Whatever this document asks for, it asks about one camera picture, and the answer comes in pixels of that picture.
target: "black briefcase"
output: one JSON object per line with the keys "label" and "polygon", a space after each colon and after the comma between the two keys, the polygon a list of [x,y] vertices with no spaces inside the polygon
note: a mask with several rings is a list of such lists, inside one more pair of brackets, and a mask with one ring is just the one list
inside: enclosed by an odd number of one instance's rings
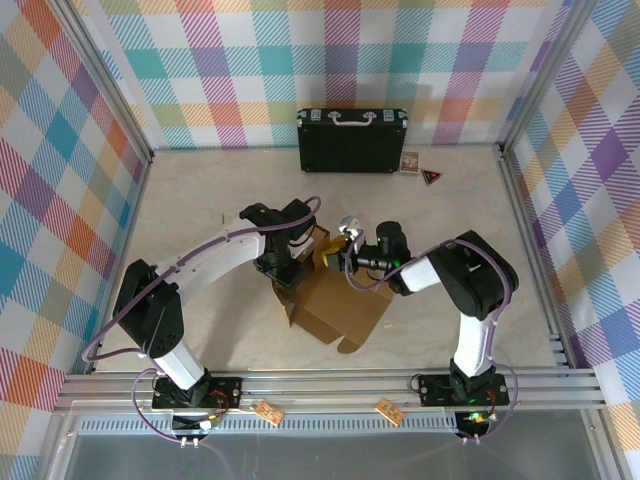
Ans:
{"label": "black briefcase", "polygon": [[407,122],[407,112],[399,108],[298,110],[300,167],[305,172],[395,172]]}

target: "plaid wallpaper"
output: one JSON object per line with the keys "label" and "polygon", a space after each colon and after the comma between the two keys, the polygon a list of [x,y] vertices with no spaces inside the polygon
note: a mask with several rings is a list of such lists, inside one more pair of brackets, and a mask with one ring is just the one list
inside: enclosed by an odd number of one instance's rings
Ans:
{"label": "plaid wallpaper", "polygon": [[193,148],[294,146],[313,106],[406,108],[410,144],[493,143],[571,1],[75,3],[152,143]]}
{"label": "plaid wallpaper", "polygon": [[640,1],[600,0],[516,148],[562,320],[640,478]]}
{"label": "plaid wallpaper", "polygon": [[143,163],[45,0],[0,0],[0,479],[32,478]]}

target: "cardboard box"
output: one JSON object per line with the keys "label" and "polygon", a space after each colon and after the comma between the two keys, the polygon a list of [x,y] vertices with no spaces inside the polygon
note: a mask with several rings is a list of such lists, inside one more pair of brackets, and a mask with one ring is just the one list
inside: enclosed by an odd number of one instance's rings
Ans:
{"label": "cardboard box", "polygon": [[[300,286],[292,291],[275,282],[273,291],[289,320],[305,329],[325,344],[344,337],[338,352],[358,350],[391,304],[393,292],[385,284],[378,290],[361,292],[352,288],[344,273],[325,267],[321,253],[329,246],[329,232],[317,226],[313,243],[298,254],[307,274]],[[364,270],[354,275],[361,285],[373,281]]]}

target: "red triangle card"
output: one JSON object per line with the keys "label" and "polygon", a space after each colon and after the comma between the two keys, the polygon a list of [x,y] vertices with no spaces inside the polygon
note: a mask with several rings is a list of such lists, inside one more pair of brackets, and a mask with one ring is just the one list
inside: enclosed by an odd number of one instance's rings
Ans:
{"label": "red triangle card", "polygon": [[427,182],[427,185],[431,185],[441,176],[442,176],[441,173],[425,170],[424,168],[422,169],[422,177],[424,178],[424,181]]}

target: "colorful plaid pattern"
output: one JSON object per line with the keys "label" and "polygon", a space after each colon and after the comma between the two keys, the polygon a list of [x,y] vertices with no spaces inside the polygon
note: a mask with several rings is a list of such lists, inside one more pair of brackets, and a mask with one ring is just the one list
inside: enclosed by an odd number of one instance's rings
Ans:
{"label": "colorful plaid pattern", "polygon": [[516,147],[520,188],[583,366],[640,478],[640,3],[600,0]]}
{"label": "colorful plaid pattern", "polygon": [[142,162],[45,0],[0,1],[0,479],[32,478]]}
{"label": "colorful plaid pattern", "polygon": [[493,143],[569,4],[76,3],[160,148],[294,146],[295,112],[314,106],[405,108],[410,144]]}

